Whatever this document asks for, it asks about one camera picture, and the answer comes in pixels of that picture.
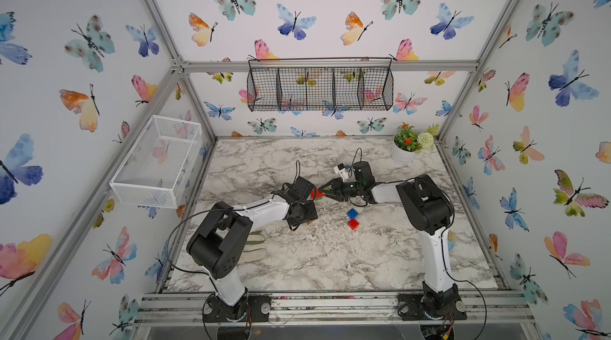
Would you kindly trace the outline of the long red lego brick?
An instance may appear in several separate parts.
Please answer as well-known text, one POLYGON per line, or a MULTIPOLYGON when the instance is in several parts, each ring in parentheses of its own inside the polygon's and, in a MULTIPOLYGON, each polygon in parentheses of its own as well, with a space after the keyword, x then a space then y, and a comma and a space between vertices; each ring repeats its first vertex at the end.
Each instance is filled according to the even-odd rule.
POLYGON ((310 194, 310 198, 312 200, 320 200, 320 199, 324 198, 325 196, 326 196, 326 194, 323 191, 319 190, 319 189, 313 190, 311 192, 311 194, 310 194))

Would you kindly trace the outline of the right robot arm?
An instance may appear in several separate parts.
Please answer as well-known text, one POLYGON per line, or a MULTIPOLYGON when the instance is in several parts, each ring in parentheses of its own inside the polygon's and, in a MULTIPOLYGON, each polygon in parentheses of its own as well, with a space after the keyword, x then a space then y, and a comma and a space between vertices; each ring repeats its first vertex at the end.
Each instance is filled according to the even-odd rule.
POLYGON ((427 174, 412 179, 377 182, 369 163, 352 166, 354 179, 332 179, 321 187, 328 198, 348 202, 359 197, 368 205, 402 203, 418 230, 425 265, 423 292, 398 295, 398 315, 403 321, 465 320, 466 306, 453 278, 449 257, 449 228, 454 207, 445 192, 427 174))

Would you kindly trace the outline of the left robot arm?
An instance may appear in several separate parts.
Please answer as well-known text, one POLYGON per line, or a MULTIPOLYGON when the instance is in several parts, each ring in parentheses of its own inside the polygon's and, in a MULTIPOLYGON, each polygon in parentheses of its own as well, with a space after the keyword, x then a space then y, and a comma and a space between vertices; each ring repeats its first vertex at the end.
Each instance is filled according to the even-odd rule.
POLYGON ((216 203, 206 214, 186 246, 193 261, 201 266, 214 288, 205 303, 210 313, 205 319, 237 322, 250 313, 248 289, 235 267, 243 254, 251 232, 273 222, 285 221, 294 231, 314 221, 318 213, 311 198, 315 185, 299 176, 284 183, 266 198, 243 206, 216 203))

